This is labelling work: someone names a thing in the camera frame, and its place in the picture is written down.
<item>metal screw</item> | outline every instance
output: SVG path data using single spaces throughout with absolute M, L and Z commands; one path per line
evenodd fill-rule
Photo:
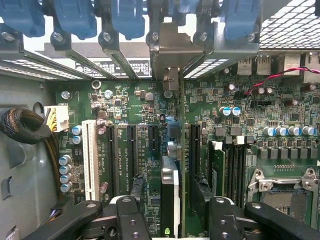
M 64 40 L 64 37 L 58 32 L 53 33 L 53 38 L 58 42 L 62 42 Z
M 155 42 L 159 40 L 159 34 L 157 32 L 152 33 L 152 40 Z
M 12 42 L 12 41 L 15 40 L 15 37 L 14 37 L 11 33 L 8 33 L 8 32 L 6 32 L 6 31 L 2 32 L 2 33 L 1 33 L 1 36 L 2 36 L 5 40 L 7 40 L 7 41 L 9 41 L 9 42 Z
M 111 40 L 111 35 L 108 32 L 104 32 L 102 36 L 106 42 L 109 42 Z
M 131 202 L 131 199 L 130 198 L 124 198 L 124 199 L 122 199 L 122 202 L 128 203 L 128 202 Z
M 217 197 L 216 199 L 215 199 L 218 203 L 224 203 L 225 202 L 225 200 L 223 199 L 223 198 L 221 198 L 221 197 Z
M 260 209 L 261 205 L 258 203 L 252 203 L 252 207 L 254 207 L 255 209 Z
M 199 37 L 200 41 L 204 42 L 207 40 L 208 34 L 206 32 L 202 33 Z
M 68 100 L 70 98 L 70 92 L 68 91 L 63 91 L 61 93 L 61 97 L 64 99 L 64 100 Z
M 87 208 L 94 208 L 95 206 L 97 206 L 97 205 L 95 205 L 94 203 L 91 203 L 91 204 L 87 205 L 86 207 Z

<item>blue latch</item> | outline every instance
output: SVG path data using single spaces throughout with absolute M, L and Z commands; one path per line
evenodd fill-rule
M 9 27 L 29 38 L 45 35 L 45 18 L 38 0 L 1 0 L 0 15 Z
M 97 35 L 97 20 L 91 0 L 54 0 L 61 28 L 79 39 Z
M 224 0 L 221 17 L 225 21 L 225 38 L 235 40 L 252 34 L 260 5 L 261 0 Z
M 125 39 L 137 39 L 145 34 L 143 0 L 111 0 L 113 28 Z

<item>pcie x16 slot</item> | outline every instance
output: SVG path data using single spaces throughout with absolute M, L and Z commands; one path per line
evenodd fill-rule
M 120 195 L 117 127 L 115 125 L 106 126 L 105 136 L 109 183 L 111 183 L 109 186 L 112 186 L 111 197 L 115 197 Z
M 85 200 L 99 201 L 99 166 L 96 121 L 82 122 Z
M 126 128 L 129 192 L 132 190 L 133 178 L 138 174 L 137 130 L 135 124 L 129 124 Z

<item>electrolytic capacitor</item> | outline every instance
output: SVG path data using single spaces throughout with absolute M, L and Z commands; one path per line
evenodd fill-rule
M 252 94 L 254 95 L 262 95 L 265 93 L 265 89 L 263 87 L 255 87 L 252 89 Z
M 299 128 L 296 126 L 291 126 L 288 128 L 288 133 L 292 136 L 299 136 Z
M 60 173 L 61 175 L 66 175 L 68 172 L 70 172 L 70 170 L 71 170 L 71 165 L 70 165 L 70 164 L 67 164 L 67 165 L 61 166 L 61 167 L 59 168 L 59 173 Z
M 231 113 L 233 116 L 239 116 L 241 114 L 241 109 L 237 106 L 231 107 Z
M 317 86 L 315 84 L 308 84 L 308 85 L 302 86 L 300 88 L 300 92 L 308 93 L 308 92 L 312 92 L 312 91 L 314 91 L 316 89 L 317 89 Z
M 80 144 L 82 142 L 82 136 L 73 136 L 72 142 L 73 144 Z
M 229 116 L 231 114 L 231 109 L 230 107 L 222 106 L 219 109 L 219 113 L 223 116 Z
M 60 183 L 62 184 L 66 184 L 67 182 L 69 182 L 71 180 L 71 173 L 67 173 L 66 175 L 62 175 L 60 177 Z
M 71 132 L 73 135 L 80 135 L 82 133 L 82 126 L 81 125 L 74 126 Z
M 285 127 L 282 126 L 278 126 L 275 128 L 275 133 L 278 136 L 285 136 L 287 134 L 287 129 Z
M 60 190 L 63 193 L 67 193 L 70 191 L 71 188 L 72 188 L 72 183 L 68 181 L 67 183 L 61 185 Z
M 108 190 L 109 184 L 107 182 L 103 182 L 100 187 L 100 193 L 105 194 Z
M 315 128 L 312 126 L 304 126 L 302 128 L 302 133 L 304 135 L 309 135 L 309 136 L 313 136 L 315 134 Z
M 275 129 L 273 127 L 265 126 L 262 131 L 264 135 L 272 137 L 274 135 Z
M 284 106 L 287 108 L 297 106 L 298 104 L 299 104 L 299 102 L 295 99 L 287 100 L 284 102 Z
M 70 161 L 71 161 L 71 157 L 69 155 L 65 154 L 65 155 L 63 155 L 62 157 L 59 158 L 58 162 L 59 162 L 59 164 L 61 166 L 65 166 L 68 163 L 70 163 Z

